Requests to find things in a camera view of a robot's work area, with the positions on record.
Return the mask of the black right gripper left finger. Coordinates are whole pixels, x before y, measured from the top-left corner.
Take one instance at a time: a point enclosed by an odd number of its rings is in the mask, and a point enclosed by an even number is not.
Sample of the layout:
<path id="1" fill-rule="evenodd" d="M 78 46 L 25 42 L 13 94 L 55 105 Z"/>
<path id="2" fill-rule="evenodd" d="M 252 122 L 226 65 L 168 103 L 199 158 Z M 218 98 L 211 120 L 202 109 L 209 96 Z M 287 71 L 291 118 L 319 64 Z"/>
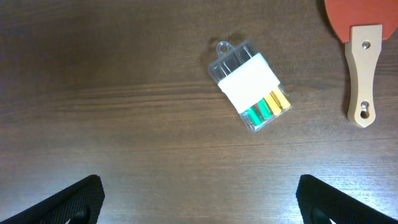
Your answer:
<path id="1" fill-rule="evenodd" d="M 3 224 L 96 224 L 105 194 L 101 178 L 89 175 L 38 204 L 6 219 Z"/>

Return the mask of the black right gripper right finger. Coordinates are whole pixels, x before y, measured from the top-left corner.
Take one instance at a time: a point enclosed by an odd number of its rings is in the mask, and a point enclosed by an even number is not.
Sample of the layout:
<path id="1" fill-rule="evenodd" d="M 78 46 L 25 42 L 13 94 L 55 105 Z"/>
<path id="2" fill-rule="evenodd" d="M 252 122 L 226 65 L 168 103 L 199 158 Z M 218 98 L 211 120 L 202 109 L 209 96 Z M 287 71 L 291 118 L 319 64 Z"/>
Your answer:
<path id="1" fill-rule="evenodd" d="M 296 198 L 304 224 L 397 224 L 396 219 L 309 174 L 300 176 Z"/>

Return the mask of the clear case of screwdrivers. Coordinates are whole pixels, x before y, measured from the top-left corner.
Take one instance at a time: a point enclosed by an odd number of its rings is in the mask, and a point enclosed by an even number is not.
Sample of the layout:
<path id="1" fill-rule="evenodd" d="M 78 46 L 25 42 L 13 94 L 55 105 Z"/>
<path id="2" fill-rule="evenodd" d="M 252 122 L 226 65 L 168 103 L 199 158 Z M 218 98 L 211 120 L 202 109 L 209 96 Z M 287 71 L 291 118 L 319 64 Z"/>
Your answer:
<path id="1" fill-rule="evenodd" d="M 221 41 L 216 53 L 208 73 L 250 131 L 259 131 L 292 107 L 280 80 L 250 40 L 236 46 Z"/>

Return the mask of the orange scraper with wooden handle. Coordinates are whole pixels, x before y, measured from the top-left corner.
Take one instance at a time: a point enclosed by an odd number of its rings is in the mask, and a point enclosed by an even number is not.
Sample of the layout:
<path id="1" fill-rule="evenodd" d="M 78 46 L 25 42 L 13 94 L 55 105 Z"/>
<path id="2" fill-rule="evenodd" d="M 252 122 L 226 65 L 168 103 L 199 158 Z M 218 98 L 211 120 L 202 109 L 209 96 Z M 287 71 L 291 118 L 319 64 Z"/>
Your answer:
<path id="1" fill-rule="evenodd" d="M 376 119 L 373 82 L 382 41 L 397 28 L 397 0 L 325 0 L 328 20 L 345 45 L 350 74 L 348 119 L 366 128 Z"/>

